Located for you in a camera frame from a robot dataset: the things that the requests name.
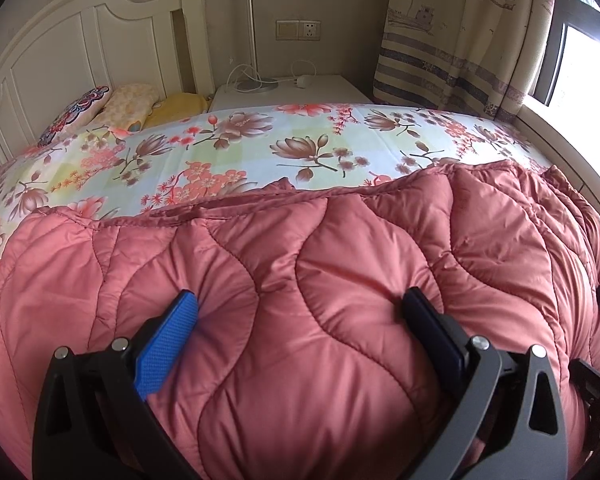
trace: floral bedsheet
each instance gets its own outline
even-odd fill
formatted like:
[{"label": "floral bedsheet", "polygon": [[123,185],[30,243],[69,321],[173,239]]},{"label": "floral bedsheet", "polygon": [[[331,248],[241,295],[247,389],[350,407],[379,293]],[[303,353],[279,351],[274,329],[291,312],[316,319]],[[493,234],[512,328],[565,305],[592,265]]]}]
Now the floral bedsheet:
[{"label": "floral bedsheet", "polygon": [[422,108],[285,105],[205,114],[137,133],[84,131],[0,172],[0,255],[22,219],[66,205],[94,219],[238,193],[376,186],[448,162],[550,163],[506,124]]}]

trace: white nightstand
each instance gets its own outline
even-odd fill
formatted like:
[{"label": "white nightstand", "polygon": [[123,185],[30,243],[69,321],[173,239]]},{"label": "white nightstand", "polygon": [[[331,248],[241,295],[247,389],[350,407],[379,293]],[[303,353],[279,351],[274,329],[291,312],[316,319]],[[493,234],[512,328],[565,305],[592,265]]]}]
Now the white nightstand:
[{"label": "white nightstand", "polygon": [[280,83],[278,88],[269,92],[240,93],[234,88],[220,87],[210,112],[231,110],[232,108],[250,108],[254,106],[308,105],[308,104],[372,104],[355,86],[339,75],[318,75],[309,88],[298,88],[293,81]]}]

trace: sailboat pattern curtain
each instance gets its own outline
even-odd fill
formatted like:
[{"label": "sailboat pattern curtain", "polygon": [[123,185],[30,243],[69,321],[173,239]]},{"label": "sailboat pattern curtain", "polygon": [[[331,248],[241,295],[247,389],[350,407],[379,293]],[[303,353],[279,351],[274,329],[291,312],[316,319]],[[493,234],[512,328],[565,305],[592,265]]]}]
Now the sailboat pattern curtain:
[{"label": "sailboat pattern curtain", "polygon": [[374,97],[511,121],[553,10],[554,0],[390,0]]}]

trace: metal screw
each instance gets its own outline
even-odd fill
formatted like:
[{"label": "metal screw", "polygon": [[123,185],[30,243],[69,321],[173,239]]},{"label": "metal screw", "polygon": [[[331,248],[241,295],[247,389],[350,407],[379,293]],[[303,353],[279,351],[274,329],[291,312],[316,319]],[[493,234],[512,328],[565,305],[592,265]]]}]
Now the metal screw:
[{"label": "metal screw", "polygon": [[56,348],[56,351],[54,352],[54,357],[56,359],[64,359],[68,355],[69,355],[69,349],[66,346],[61,346],[59,348]]},{"label": "metal screw", "polygon": [[111,348],[114,349],[116,352],[122,352],[123,350],[126,350],[126,347],[129,346],[129,339],[127,339],[126,337],[119,337],[113,340],[113,343],[111,343]]},{"label": "metal screw", "polygon": [[536,357],[539,357],[541,359],[544,359],[546,357],[546,349],[542,345],[533,345],[531,347],[531,351]]},{"label": "metal screw", "polygon": [[471,338],[471,344],[474,345],[478,350],[487,350],[490,346],[489,340],[481,335],[474,335]]}]

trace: light switch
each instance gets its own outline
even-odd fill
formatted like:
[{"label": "light switch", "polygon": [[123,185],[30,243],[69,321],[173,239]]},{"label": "light switch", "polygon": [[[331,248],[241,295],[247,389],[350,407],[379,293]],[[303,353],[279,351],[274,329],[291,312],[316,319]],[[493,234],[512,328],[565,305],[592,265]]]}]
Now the light switch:
[{"label": "light switch", "polygon": [[277,40],[297,40],[300,32],[300,22],[298,20],[277,20],[276,21],[276,39]]}]

